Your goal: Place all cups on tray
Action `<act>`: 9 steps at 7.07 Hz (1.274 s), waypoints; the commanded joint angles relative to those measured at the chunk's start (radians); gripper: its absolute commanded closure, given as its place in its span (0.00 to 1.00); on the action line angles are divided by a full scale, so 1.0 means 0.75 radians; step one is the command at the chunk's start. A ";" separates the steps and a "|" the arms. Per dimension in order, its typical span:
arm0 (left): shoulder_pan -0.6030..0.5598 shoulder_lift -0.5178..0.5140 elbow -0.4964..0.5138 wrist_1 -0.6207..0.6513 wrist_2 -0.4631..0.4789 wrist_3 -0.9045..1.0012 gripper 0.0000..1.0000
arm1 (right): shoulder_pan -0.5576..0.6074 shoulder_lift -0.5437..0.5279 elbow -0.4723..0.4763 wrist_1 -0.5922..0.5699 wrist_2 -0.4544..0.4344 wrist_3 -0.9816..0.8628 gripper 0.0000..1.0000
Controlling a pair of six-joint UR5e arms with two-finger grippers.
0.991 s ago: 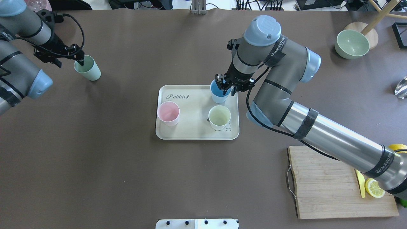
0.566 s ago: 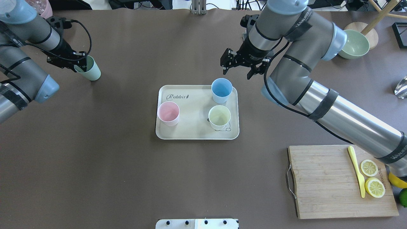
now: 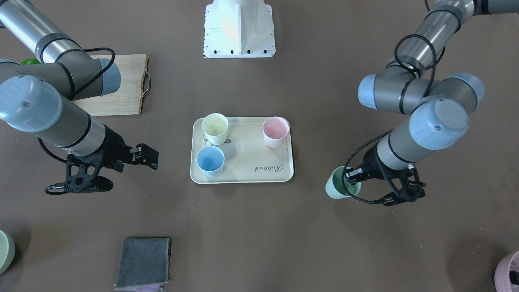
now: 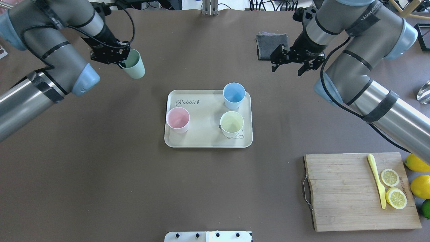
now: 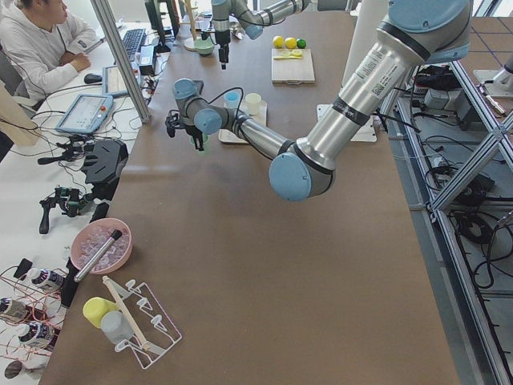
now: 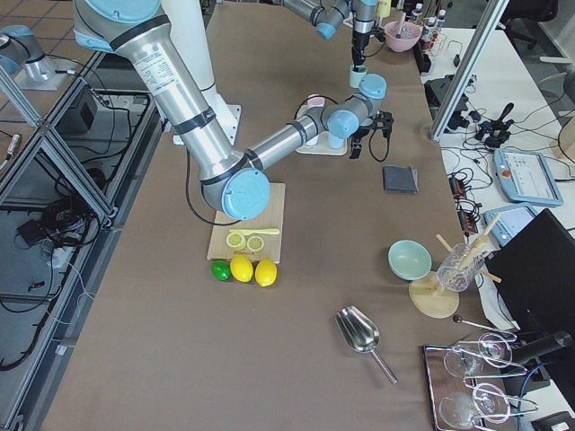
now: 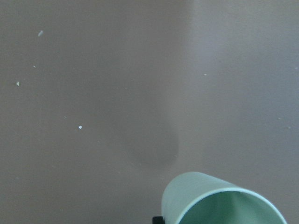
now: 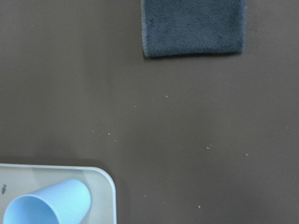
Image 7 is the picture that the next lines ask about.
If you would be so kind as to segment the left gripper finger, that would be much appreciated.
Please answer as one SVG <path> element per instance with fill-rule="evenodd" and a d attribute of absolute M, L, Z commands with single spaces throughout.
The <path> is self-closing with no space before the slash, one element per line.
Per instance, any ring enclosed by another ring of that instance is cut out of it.
<path fill-rule="evenodd" d="M 152 224 L 164 224 L 164 218 L 162 216 L 153 217 Z"/>

